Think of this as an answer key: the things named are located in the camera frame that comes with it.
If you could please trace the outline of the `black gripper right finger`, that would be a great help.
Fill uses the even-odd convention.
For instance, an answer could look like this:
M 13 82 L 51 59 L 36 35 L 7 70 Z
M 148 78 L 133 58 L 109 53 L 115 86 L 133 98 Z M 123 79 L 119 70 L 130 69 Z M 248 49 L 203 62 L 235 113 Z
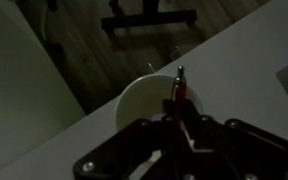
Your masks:
M 221 124 L 189 100 L 179 110 L 193 149 L 219 153 L 238 180 L 288 180 L 288 140 L 236 118 Z

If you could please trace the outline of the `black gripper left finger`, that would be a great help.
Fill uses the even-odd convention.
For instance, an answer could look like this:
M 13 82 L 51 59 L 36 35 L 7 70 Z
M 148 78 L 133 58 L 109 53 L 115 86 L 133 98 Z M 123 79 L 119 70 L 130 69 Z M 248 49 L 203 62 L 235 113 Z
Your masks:
M 163 100 L 161 120 L 136 119 L 81 157 L 73 165 L 74 180 L 127 180 L 157 150 L 162 156 L 140 180 L 176 180 L 169 135 L 172 125 L 168 121 L 175 107 L 172 100 Z

